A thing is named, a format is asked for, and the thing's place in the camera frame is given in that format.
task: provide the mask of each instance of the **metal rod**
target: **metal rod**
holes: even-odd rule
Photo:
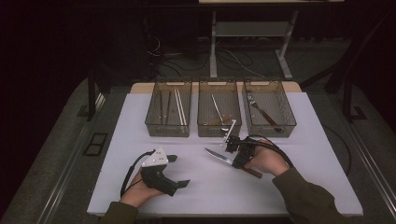
[[[216,104],[216,100],[215,100],[215,97],[213,96],[213,94],[212,94],[212,100],[213,100],[213,104],[215,105],[216,111],[218,111],[218,115],[219,115],[219,117],[220,117],[221,124],[222,124],[222,125],[225,125],[225,124],[224,124],[224,120],[222,119],[222,116],[221,116],[221,114],[220,114],[220,112],[219,112],[219,108],[218,108],[218,105]]]

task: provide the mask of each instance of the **sleeve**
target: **sleeve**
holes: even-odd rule
[[[126,203],[111,203],[99,224],[134,224],[137,208]]]
[[[295,168],[273,180],[296,224],[344,224],[350,220],[336,209],[334,197],[324,188],[306,182]]]

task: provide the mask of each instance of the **black cable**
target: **black cable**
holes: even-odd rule
[[[344,146],[346,147],[346,152],[347,152],[347,155],[348,155],[348,164],[347,164],[347,168],[346,168],[346,175],[349,175],[349,172],[350,172],[350,169],[351,169],[351,166],[352,166],[352,154],[351,154],[351,152],[350,152],[350,148],[349,148],[349,146],[347,145],[347,142],[346,142],[346,140],[344,140],[344,138],[339,134],[339,133],[337,133],[335,130],[333,130],[333,129],[331,129],[330,127],[328,127],[328,126],[326,126],[325,124],[323,124],[323,123],[320,123],[324,128],[326,128],[327,130],[329,130],[330,132],[332,132],[333,134],[335,134],[335,136],[337,136],[342,142],[343,142],[343,144],[344,144]]]
[[[181,74],[177,71],[177,69],[174,68],[174,67],[172,67],[171,65],[164,64],[164,63],[160,63],[160,65],[165,66],[165,67],[168,67],[168,68],[174,70],[174,71],[177,73],[177,75],[178,75],[179,77],[181,77]]]
[[[221,58],[224,58],[225,59],[225,57],[224,56],[222,56],[221,54],[216,54],[216,59],[224,66],[224,67],[226,67],[226,68],[229,68],[229,69],[232,69],[232,70],[234,70],[234,71],[241,71],[241,70],[244,70],[244,68],[243,67],[239,67],[239,68],[234,68],[234,67],[231,67],[231,66],[229,66],[229,65],[227,65]]]
[[[139,179],[138,181],[134,182],[133,184],[131,184],[128,189],[130,189],[131,187],[135,186],[136,184],[138,184],[140,181],[142,181],[143,179]]]
[[[170,64],[172,64],[172,65],[174,65],[174,66],[180,68],[181,70],[188,71],[188,72],[193,72],[193,71],[198,71],[198,70],[203,69],[203,68],[205,67],[205,65],[206,65],[206,63],[207,63],[207,61],[208,61],[208,59],[209,59],[209,56],[210,56],[210,55],[207,55],[207,57],[206,57],[206,59],[205,59],[205,61],[204,61],[204,64],[202,64],[201,66],[199,66],[199,67],[197,67],[197,68],[190,68],[190,69],[184,68],[184,67],[178,65],[177,63],[170,62],[169,60],[165,60],[164,63],[170,63]]]
[[[120,196],[122,197],[122,195],[125,193],[126,189],[126,185],[128,184],[129,178],[131,177],[132,173],[134,172],[134,167],[137,165],[137,163],[145,156],[150,156],[152,155],[152,153],[154,153],[155,150],[152,150],[150,152],[145,152],[142,155],[140,155],[137,160],[134,162],[134,164],[129,167],[128,173],[126,174],[124,181],[122,183],[122,187],[121,187],[121,191],[120,191]]]

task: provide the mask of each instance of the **transparent container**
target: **transparent container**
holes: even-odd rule
[[[223,137],[233,119],[231,134],[239,135],[242,120],[233,77],[201,77],[198,97],[198,136]]]
[[[297,122],[276,77],[245,77],[242,90],[249,135],[289,137]]]
[[[190,77],[156,79],[145,121],[150,136],[190,136],[191,86]]]

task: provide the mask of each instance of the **white tabletop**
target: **white tabletop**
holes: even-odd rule
[[[297,120],[289,138],[271,138],[290,157],[309,182],[321,185],[335,198],[338,211],[346,216],[361,216],[361,204],[336,159],[306,93],[287,93]],[[178,155],[169,163],[165,176],[178,181],[190,179],[174,197],[162,195],[139,209],[150,217],[273,217],[287,216],[283,199],[271,175],[258,179],[210,156],[208,147],[229,158],[222,138],[200,138],[197,128],[198,94],[192,95],[191,133],[188,138],[150,137],[145,125],[150,93],[128,94],[92,195],[88,213],[102,216],[111,202],[120,199],[122,181],[138,156],[164,147],[168,155]],[[241,109],[240,137],[248,135],[245,112]]]

